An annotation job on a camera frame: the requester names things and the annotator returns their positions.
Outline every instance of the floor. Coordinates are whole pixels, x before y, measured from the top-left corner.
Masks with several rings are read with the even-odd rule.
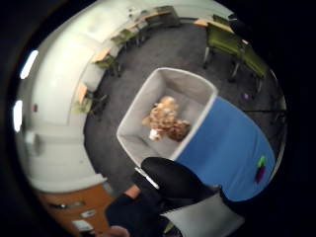
[[[276,103],[281,91],[272,75],[265,78],[260,94],[252,98],[255,80],[244,65],[238,71],[236,82],[227,81],[233,70],[232,58],[228,54],[217,51],[207,69],[202,68],[204,28],[182,24],[178,28],[152,29],[148,35],[149,39],[141,47],[131,45],[119,54],[121,76],[106,74],[96,92],[97,96],[109,95],[102,119],[97,121],[88,117],[85,125],[85,146],[91,162],[97,172],[109,178],[115,194],[131,185],[129,177],[134,168],[121,148],[116,132],[139,88],[157,67],[180,68],[209,80],[217,87],[219,96],[243,110],[262,129],[277,157],[284,126],[283,119],[273,122],[276,113],[272,111],[281,109],[281,104]]]

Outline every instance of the wooden cabinet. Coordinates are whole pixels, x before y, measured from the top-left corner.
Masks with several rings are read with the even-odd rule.
[[[109,229],[105,208],[113,198],[102,185],[66,194],[38,192],[38,197],[47,212],[74,236],[80,236],[74,222],[82,220],[96,232],[104,233]]]

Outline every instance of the wall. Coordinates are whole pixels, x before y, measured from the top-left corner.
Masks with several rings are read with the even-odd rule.
[[[104,0],[68,20],[40,46],[30,77],[22,85],[27,131],[39,137],[39,154],[24,161],[33,185],[46,192],[74,191],[103,180],[95,173],[83,146],[86,115],[71,110],[79,82],[94,91],[104,71],[91,63],[110,37],[131,24],[133,14],[156,6],[174,5],[179,17],[227,17],[231,12],[209,0]],[[38,111],[32,111],[33,105]]]

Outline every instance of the blue table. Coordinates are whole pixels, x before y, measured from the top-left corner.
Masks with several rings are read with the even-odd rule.
[[[258,162],[265,172],[257,183]],[[268,184],[276,163],[268,140],[238,108],[217,97],[204,122],[177,162],[193,170],[207,185],[221,185],[231,200],[246,200]]]

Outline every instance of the black glove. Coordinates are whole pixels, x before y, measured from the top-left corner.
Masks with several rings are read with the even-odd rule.
[[[198,202],[214,194],[195,173],[175,161],[148,157],[141,163],[141,169],[157,183],[158,193],[169,200]]]

